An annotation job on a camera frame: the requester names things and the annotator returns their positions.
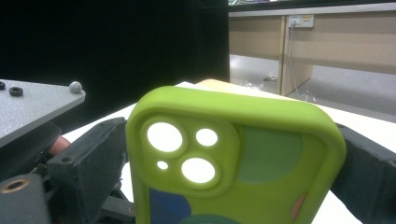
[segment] lime green phone case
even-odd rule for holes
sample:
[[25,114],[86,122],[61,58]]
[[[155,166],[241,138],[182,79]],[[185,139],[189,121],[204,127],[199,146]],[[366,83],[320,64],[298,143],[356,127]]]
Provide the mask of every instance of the lime green phone case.
[[127,123],[138,224],[310,223],[346,156],[314,105],[179,87]]

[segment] floor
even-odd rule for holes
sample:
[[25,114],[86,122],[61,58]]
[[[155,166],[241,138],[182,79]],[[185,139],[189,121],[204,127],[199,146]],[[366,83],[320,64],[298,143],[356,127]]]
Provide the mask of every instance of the floor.
[[[278,61],[230,55],[233,84],[276,93]],[[288,96],[396,123],[396,76],[315,65]]]

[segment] bolt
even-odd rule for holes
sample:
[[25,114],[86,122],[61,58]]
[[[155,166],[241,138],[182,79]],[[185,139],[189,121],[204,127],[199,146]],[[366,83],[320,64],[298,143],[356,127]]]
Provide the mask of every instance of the bolt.
[[71,93],[79,94],[82,91],[82,86],[79,82],[74,81],[70,84],[69,90]]

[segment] black curtain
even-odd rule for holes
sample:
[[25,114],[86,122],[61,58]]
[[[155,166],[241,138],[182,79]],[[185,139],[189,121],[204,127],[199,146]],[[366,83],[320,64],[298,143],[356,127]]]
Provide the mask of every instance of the black curtain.
[[229,80],[227,1],[14,1],[0,9],[0,78],[69,85],[64,132],[181,81]]

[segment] perforated plate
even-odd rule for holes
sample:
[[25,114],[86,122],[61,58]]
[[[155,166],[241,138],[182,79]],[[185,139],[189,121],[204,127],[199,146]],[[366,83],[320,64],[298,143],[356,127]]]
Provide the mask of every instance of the perforated plate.
[[[0,147],[28,133],[44,122],[84,102],[85,92],[74,94],[69,87],[0,79]],[[23,89],[23,96],[11,96],[9,89]]]

